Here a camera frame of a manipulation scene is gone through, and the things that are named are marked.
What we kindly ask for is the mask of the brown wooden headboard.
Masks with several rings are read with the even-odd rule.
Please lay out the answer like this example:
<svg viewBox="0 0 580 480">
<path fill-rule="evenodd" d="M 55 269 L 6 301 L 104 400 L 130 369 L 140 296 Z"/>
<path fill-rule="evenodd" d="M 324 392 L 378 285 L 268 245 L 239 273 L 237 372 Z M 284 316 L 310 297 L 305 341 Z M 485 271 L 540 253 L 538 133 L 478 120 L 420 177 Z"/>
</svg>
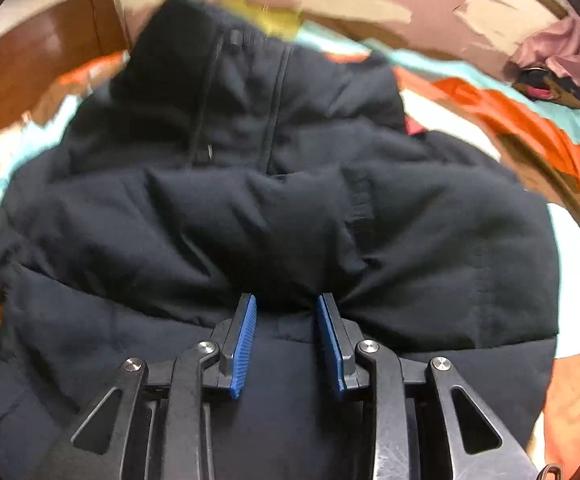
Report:
<svg viewBox="0 0 580 480">
<path fill-rule="evenodd" d="M 56 78 L 126 48 L 114 0 L 65 0 L 0 37 L 0 130 Z"/>
</svg>

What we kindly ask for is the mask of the dark navy padded jacket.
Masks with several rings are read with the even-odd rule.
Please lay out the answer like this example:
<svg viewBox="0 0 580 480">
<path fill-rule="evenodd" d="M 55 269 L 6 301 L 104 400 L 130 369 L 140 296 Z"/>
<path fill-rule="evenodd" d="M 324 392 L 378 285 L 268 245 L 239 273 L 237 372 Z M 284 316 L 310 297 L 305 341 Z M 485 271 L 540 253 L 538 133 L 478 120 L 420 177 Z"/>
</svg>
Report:
<svg viewBox="0 0 580 480">
<path fill-rule="evenodd" d="M 447 356 L 521 444 L 545 402 L 558 252 L 543 197 L 435 131 L 392 67 L 337 63 L 166 0 L 125 68 L 0 205 L 0 479 L 23 479 L 122 364 L 166 361 L 257 301 L 223 479 L 347 479 L 357 415 L 313 341 L 329 292 L 409 359 Z"/>
</svg>

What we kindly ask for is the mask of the pile of dark clothes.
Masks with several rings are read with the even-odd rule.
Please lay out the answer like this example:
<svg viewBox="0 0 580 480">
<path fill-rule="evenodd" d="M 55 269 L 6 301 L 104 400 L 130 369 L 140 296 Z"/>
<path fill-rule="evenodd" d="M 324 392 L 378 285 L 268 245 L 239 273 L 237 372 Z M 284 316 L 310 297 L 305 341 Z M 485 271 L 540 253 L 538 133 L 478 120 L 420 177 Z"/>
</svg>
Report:
<svg viewBox="0 0 580 480">
<path fill-rule="evenodd" d="M 551 102 L 580 110 L 580 87 L 570 76 L 560 77 L 548 68 L 523 68 L 512 88 L 531 101 Z"/>
</svg>

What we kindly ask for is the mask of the pink curtain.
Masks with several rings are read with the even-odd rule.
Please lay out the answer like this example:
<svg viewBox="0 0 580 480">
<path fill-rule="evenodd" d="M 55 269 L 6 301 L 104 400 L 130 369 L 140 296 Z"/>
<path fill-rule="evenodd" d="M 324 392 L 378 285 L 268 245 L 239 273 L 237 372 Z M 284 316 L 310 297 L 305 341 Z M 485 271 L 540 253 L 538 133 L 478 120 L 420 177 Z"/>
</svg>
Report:
<svg viewBox="0 0 580 480">
<path fill-rule="evenodd" d="M 523 40 L 510 62 L 520 70 L 541 68 L 580 89 L 580 17 L 571 13 Z"/>
</svg>

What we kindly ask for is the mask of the colourful patchwork bed sheet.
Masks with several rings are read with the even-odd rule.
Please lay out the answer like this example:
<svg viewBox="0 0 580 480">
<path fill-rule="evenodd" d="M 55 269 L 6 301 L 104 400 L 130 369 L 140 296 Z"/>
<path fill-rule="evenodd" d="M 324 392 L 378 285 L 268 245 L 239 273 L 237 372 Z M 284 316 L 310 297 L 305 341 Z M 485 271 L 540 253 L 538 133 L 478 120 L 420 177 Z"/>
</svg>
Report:
<svg viewBox="0 0 580 480">
<path fill-rule="evenodd" d="M 526 191 L 544 198 L 559 263 L 556 351 L 544 406 L 530 440 L 521 444 L 514 439 L 535 466 L 536 477 L 580 479 L 580 114 L 552 104 L 532 103 L 494 79 L 442 78 L 432 68 L 399 66 L 389 53 L 368 46 L 280 40 L 341 64 L 382 56 L 395 74 L 409 136 L 435 131 L 470 144 L 510 170 Z M 2 301 L 0 286 L 0 326 Z M 327 395 L 334 406 L 349 408 L 358 418 L 354 464 L 348 479 L 360 479 L 357 469 L 363 408 L 357 402 L 337 400 L 333 392 L 321 348 L 317 304 L 313 329 Z M 209 400 L 215 468 L 212 479 L 222 479 L 216 469 L 213 411 L 238 402 L 244 388 L 245 383 L 238 399 L 212 396 Z"/>
</svg>

